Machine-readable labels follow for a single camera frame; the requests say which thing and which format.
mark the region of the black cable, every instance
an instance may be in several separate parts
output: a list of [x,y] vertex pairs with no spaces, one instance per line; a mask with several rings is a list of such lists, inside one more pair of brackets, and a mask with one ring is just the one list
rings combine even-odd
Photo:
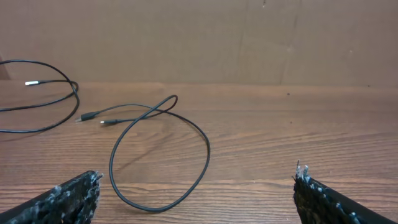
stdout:
[[[160,106],[162,106],[164,103],[166,103],[167,101],[169,101],[169,100],[172,99],[172,98],[175,98],[175,101],[174,101],[174,104],[173,104],[171,107],[167,108],[166,110],[160,110],[160,109],[158,109]],[[123,200],[124,202],[126,202],[128,205],[131,205],[131,206],[133,206],[133,207],[135,207],[135,208],[138,208],[138,209],[141,209],[141,210],[144,210],[144,211],[147,211],[147,212],[164,212],[164,211],[167,211],[167,210],[171,209],[172,207],[178,205],[178,204],[179,204],[182,200],[184,200],[184,199],[193,191],[193,189],[199,184],[199,181],[200,181],[200,180],[202,179],[202,177],[205,175],[205,172],[206,172],[207,167],[208,167],[208,165],[209,165],[209,161],[210,161],[210,142],[209,142],[209,139],[207,138],[207,135],[206,135],[194,122],[192,122],[192,121],[190,121],[189,119],[184,118],[184,117],[182,117],[182,116],[180,116],[180,115],[178,115],[178,114],[169,112],[169,110],[171,110],[171,109],[176,105],[177,100],[178,100],[177,95],[171,95],[171,96],[167,97],[166,99],[164,99],[163,101],[161,101],[160,103],[158,103],[156,106],[153,106],[153,107],[152,107],[152,106],[147,106],[147,105],[138,104],[138,103],[131,103],[131,104],[125,104],[125,105],[117,105],[117,106],[113,106],[113,107],[107,108],[107,109],[105,109],[105,110],[101,110],[101,111],[96,111],[96,112],[90,112],[90,113],[83,114],[83,115],[81,115],[80,118],[78,118],[78,120],[77,120],[77,121],[86,121],[86,120],[88,120],[88,119],[93,119],[96,115],[98,115],[98,114],[100,114],[100,113],[102,113],[102,112],[105,112],[105,111],[108,111],[108,110],[111,110],[111,109],[115,109],[115,108],[119,108],[119,107],[122,107],[122,106],[143,106],[143,107],[146,107],[146,108],[149,108],[149,109],[150,109],[150,110],[146,111],[144,114],[142,114],[140,117],[135,118],[135,119],[115,119],[115,120],[111,120],[111,121],[115,121],[115,122],[113,122],[113,124],[120,123],[120,122],[125,122],[125,121],[133,121],[133,122],[122,132],[122,134],[120,135],[120,137],[119,137],[118,140],[116,141],[115,145],[113,146],[113,150],[112,150],[112,153],[111,153],[111,158],[110,158],[110,160],[109,160],[109,178],[111,179],[111,184],[112,184],[112,187],[113,187],[114,191],[116,192],[116,194],[119,196],[119,198],[120,198],[121,200]],[[152,113],[153,111],[158,111],[158,113],[153,114],[153,115],[149,115],[149,114]],[[167,114],[173,115],[173,116],[175,116],[175,117],[177,117],[177,118],[182,119],[183,121],[186,121],[186,122],[190,123],[192,126],[194,126],[194,127],[201,133],[201,135],[203,136],[203,138],[204,138],[204,140],[205,140],[205,142],[206,142],[206,146],[207,146],[207,159],[206,159],[205,167],[203,168],[201,174],[199,175],[199,178],[197,178],[197,180],[195,181],[195,183],[193,183],[193,185],[187,190],[187,192],[186,192],[185,194],[183,194],[179,199],[177,199],[176,201],[174,201],[173,203],[171,203],[171,204],[169,204],[169,205],[166,205],[166,206],[160,207],[160,208],[150,208],[150,207],[145,207],[145,206],[142,206],[142,205],[138,205],[138,204],[136,204],[136,203],[134,203],[134,202],[128,200],[125,196],[123,196],[123,195],[120,193],[120,191],[119,191],[118,187],[116,186],[116,184],[115,184],[115,182],[114,182],[114,179],[113,179],[113,159],[114,159],[114,155],[115,155],[115,153],[116,153],[116,149],[118,148],[119,143],[121,142],[122,138],[124,137],[124,135],[126,135],[126,133],[127,133],[138,121],[140,121],[140,120],[142,120],[142,119],[153,118],[154,116],[160,115],[160,114],[162,114],[162,113],[167,113]]]
[[23,60],[23,59],[6,60],[6,61],[0,62],[0,65],[4,65],[4,64],[7,64],[7,63],[12,63],[12,62],[26,62],[26,63],[35,63],[35,64],[39,64],[39,65],[44,65],[46,67],[50,67],[50,68],[54,69],[55,71],[57,71],[59,74],[61,74],[65,78],[65,80],[37,80],[37,81],[32,81],[32,82],[25,82],[25,85],[33,86],[33,85],[41,85],[41,84],[44,84],[44,83],[52,83],[52,82],[67,82],[71,86],[72,92],[70,94],[68,94],[67,96],[64,96],[64,97],[62,97],[60,99],[57,99],[57,100],[54,100],[54,101],[51,101],[51,102],[48,102],[48,103],[41,103],[41,104],[30,105],[30,106],[18,106],[18,107],[15,107],[15,108],[3,108],[3,109],[0,109],[0,112],[14,111],[14,110],[24,110],[24,109],[38,108],[38,107],[41,107],[41,106],[47,106],[47,105],[51,105],[53,103],[57,103],[59,101],[65,100],[65,99],[67,99],[67,98],[69,98],[69,97],[71,97],[73,95],[76,98],[76,105],[75,105],[74,109],[72,110],[72,112],[66,118],[63,118],[61,121],[59,121],[59,122],[57,122],[55,124],[52,124],[50,126],[47,126],[47,127],[44,127],[44,128],[39,128],[39,129],[28,129],[28,130],[0,129],[0,133],[18,133],[18,134],[22,134],[22,133],[36,133],[36,132],[39,132],[39,131],[46,131],[48,129],[52,129],[52,128],[64,123],[65,121],[67,121],[69,118],[71,118],[75,114],[75,112],[78,109],[79,104],[80,104],[79,96],[77,95],[77,91],[79,89],[79,86],[78,86],[77,82],[71,81],[63,72],[61,72],[59,69],[53,67],[52,65],[49,65],[49,64],[43,63],[43,62],[38,62],[38,61],[35,61],[35,60]]

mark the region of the cable plug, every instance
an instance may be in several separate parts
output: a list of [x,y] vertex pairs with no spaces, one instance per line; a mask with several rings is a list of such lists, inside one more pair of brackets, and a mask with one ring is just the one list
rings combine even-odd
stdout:
[[80,121],[87,121],[89,119],[93,119],[95,118],[95,116],[98,114],[98,112],[89,112],[89,113],[85,113],[80,115],[80,117],[78,117],[75,122],[80,122]]
[[38,81],[38,80],[25,82],[25,86],[32,86],[32,85],[38,85],[38,84],[40,84],[40,81]]
[[119,121],[117,119],[101,121],[101,124],[118,124],[118,123],[119,123]]

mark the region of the wood grain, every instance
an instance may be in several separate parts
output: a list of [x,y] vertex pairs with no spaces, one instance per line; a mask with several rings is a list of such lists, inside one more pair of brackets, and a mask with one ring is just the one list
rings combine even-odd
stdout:
[[[122,108],[99,118],[39,134],[0,134],[0,212],[86,170],[105,173],[94,223],[300,223],[292,200],[295,163],[314,178],[398,221],[398,90],[359,87],[80,83],[76,114],[121,103],[154,105],[171,94],[173,112],[207,133],[210,166],[180,205],[150,214],[124,204],[108,179],[112,147],[133,118]],[[26,87],[0,81],[0,107],[55,99],[67,85]],[[50,124],[73,108],[73,98],[25,111],[0,113],[2,128]],[[140,121],[120,144],[115,181],[129,199],[159,207],[179,198],[206,158],[201,137],[177,118]]]

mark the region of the cardboard backdrop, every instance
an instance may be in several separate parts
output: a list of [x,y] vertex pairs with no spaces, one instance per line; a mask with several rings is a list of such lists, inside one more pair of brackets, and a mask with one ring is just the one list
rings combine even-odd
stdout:
[[0,21],[2,59],[76,81],[398,86],[396,0],[13,0]]

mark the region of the wooden table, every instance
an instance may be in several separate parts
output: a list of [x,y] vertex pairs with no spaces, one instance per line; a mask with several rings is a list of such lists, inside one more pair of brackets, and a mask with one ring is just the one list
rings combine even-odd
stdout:
[[[96,119],[73,119],[43,133],[0,133],[0,212],[86,170],[105,174],[94,223],[300,223],[292,200],[297,159],[310,174],[398,222],[398,90],[355,87],[80,83],[77,114],[122,103],[155,105],[180,97],[174,113],[201,127],[211,142],[210,166],[198,187],[164,213],[138,211],[114,193],[108,176],[112,147],[141,108]],[[67,84],[26,87],[1,81],[2,108],[65,95]],[[0,127],[27,129],[67,115],[75,99],[0,113]],[[140,121],[114,162],[121,192],[159,207],[179,198],[205,163],[200,135],[169,115]]]

